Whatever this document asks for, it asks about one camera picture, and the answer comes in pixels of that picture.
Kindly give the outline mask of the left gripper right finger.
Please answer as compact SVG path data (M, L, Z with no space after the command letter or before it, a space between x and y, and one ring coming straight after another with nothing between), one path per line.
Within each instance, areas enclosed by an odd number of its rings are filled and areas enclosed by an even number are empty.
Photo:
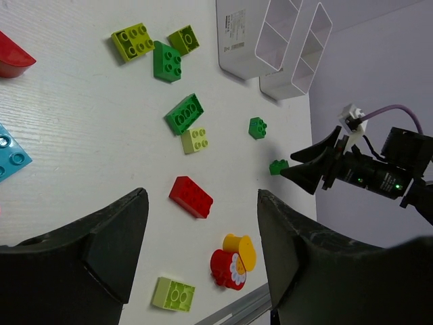
M431 324L432 238L380 248L259 190L271 304L282 324Z

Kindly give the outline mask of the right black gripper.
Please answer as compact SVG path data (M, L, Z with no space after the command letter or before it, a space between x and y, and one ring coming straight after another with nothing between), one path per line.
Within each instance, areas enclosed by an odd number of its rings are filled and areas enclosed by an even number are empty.
M315 194L323 178L324 190L331 188L336 180L340 180L392 200L403 196L411 183L411 173L374 160L362 154L356 146L353 146L351 151L346 151L348 136L338 140L341 129L341 126L336 126L321 142L290 155L296 162L308 163L318 158L327 148L335 146L333 156L326 160L326 167L315 163L301 164L282 169L280 175L311 195Z

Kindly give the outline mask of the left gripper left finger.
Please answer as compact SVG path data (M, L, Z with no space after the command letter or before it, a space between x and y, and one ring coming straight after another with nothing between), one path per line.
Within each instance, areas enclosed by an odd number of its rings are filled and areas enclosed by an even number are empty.
M137 188L56 230L1 247L2 324L117 324L149 213Z

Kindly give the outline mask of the small green lego brick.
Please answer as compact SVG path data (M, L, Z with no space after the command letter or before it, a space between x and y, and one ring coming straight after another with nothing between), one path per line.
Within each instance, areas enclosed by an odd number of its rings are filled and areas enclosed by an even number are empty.
M281 170L287 169L289 167L290 167L289 163L285 159L274 160L269 165L269 172L270 172L270 175L280 175Z

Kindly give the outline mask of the green 2x3 lego brick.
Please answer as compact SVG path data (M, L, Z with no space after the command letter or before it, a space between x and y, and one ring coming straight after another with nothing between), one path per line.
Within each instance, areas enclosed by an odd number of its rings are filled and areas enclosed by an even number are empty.
M179 102L164 120L174 135L183 135L204 113L196 94L192 93Z

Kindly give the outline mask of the dark green 2x2 lego brick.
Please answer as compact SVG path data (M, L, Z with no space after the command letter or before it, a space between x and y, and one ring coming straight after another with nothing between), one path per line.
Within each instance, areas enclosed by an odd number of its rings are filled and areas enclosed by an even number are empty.
M173 83L181 79L181 55L178 50L160 41L154 41L153 75L156 79Z

